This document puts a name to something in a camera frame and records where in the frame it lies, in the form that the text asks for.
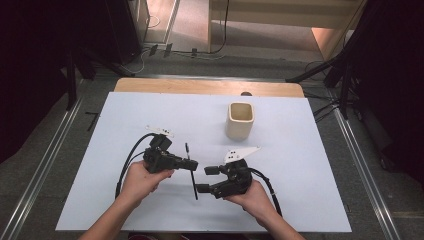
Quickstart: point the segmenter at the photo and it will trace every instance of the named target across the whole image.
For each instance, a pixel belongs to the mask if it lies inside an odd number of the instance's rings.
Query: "forearm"
[[[277,213],[267,216],[265,219],[260,221],[275,240],[304,239]]]
[[[115,239],[133,209],[132,204],[118,197],[80,239]]]

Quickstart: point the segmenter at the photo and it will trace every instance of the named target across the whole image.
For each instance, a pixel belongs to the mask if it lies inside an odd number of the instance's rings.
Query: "white paper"
[[[230,140],[224,130],[228,104],[235,101],[255,107],[253,128],[243,142]],[[307,99],[156,93],[109,94],[56,230],[86,230],[110,206],[122,166],[149,133],[147,125],[171,130],[175,137],[168,151],[177,156],[186,157],[184,144],[189,144],[191,159],[199,162],[196,183],[226,180],[222,174],[206,176],[203,169],[223,164],[228,150],[260,146],[246,161],[270,179],[284,218],[296,230],[351,232]],[[190,172],[178,170],[143,200],[123,230],[265,231],[238,205],[198,195],[196,201]]]

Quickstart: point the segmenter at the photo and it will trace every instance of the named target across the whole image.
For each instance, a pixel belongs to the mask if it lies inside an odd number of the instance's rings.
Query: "ceramic cup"
[[[234,102],[228,106],[225,133],[236,141],[245,140],[249,137],[250,130],[255,120],[253,106],[246,102]]]

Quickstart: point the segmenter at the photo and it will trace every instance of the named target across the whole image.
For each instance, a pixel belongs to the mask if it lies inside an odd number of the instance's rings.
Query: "black stand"
[[[337,56],[312,68],[306,73],[294,78],[286,79],[286,82],[299,83],[331,67],[329,73],[324,79],[324,85],[328,88],[332,88],[335,87],[341,79],[343,79],[339,108],[343,117],[347,119],[346,106],[349,88],[354,74],[354,62],[365,56],[361,50],[363,49],[363,46],[367,44],[366,39],[373,34],[372,28],[379,27],[372,26],[371,24],[373,23],[373,20],[378,17],[377,12],[382,6],[382,2],[384,1],[367,1],[364,13],[358,23],[358,27],[352,34],[351,39],[346,43],[346,46],[344,46]]]
[[[77,100],[77,87],[76,87],[76,78],[75,78],[75,66],[80,71],[82,77],[84,79],[93,80],[96,71],[94,67],[91,65],[89,59],[92,59],[106,68],[112,70],[114,73],[118,74],[121,77],[134,77],[134,74],[128,74],[123,72],[121,69],[111,64],[110,62],[104,60],[102,57],[97,55],[96,53],[82,48],[72,48],[69,51],[67,56],[67,80],[68,80],[68,106],[66,110],[71,110],[72,106],[75,104]]]

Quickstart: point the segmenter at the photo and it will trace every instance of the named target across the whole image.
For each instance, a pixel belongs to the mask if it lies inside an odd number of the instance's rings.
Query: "metal frame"
[[[330,90],[328,90],[328,93],[330,97],[336,97],[336,94],[332,93]],[[368,168],[367,162],[362,155],[362,151],[356,141],[352,128],[350,127],[349,120],[344,119],[339,109],[336,109],[334,112],[386,239],[400,240],[401,237],[399,232],[393,222],[390,211],[377,186],[377,183],[374,181],[372,173]]]
[[[44,153],[44,156],[41,159],[41,162],[38,165],[37,170],[35,171],[25,192],[19,199],[18,204],[16,205],[15,210],[13,211],[13,214],[0,239],[17,239],[25,220],[30,213],[30,210],[34,205],[38,193],[40,192],[43,183],[56,159],[63,140],[65,139],[70,127],[72,126],[75,116],[78,113],[81,102],[84,98],[84,92],[87,85],[86,82],[87,80],[82,80],[80,82],[80,98],[77,100],[74,106],[64,114],[62,121],[53,136],[53,139],[50,141],[50,144]]]

